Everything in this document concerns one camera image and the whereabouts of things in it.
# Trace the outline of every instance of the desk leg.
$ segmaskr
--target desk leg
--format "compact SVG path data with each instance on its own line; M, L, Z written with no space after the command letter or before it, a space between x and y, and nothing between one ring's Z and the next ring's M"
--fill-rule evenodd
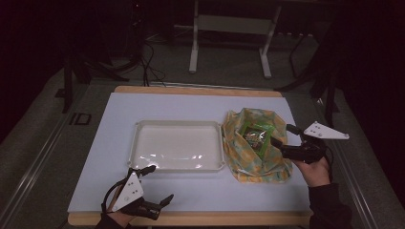
M267 51L268 51L268 47L270 46L270 43L271 43L271 38L273 37L273 34L274 34L274 29L276 28L276 25L277 25L277 20L280 15L280 11L281 11L281 6L278 6L276 9L276 12L274 13L272 23L270 23L270 25L268 27L266 43L262 48L259 49L260 60L262 62L263 74L264 74L265 78L271 78L270 67L268 65L268 59L267 59Z
M195 73L197 71L197 60L199 57L199 1L194 1L194 26L193 26L193 47L191 48L191 58L190 58L190 68L188 71L190 73Z

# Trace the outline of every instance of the plastic bag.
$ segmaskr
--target plastic bag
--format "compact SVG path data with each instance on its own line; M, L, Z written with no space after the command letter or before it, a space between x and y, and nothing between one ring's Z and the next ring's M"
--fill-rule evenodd
M240 182L286 182L292 164L270 143L287 144L286 122L273 111L243 108L228 112L223 124L224 151L233 176Z

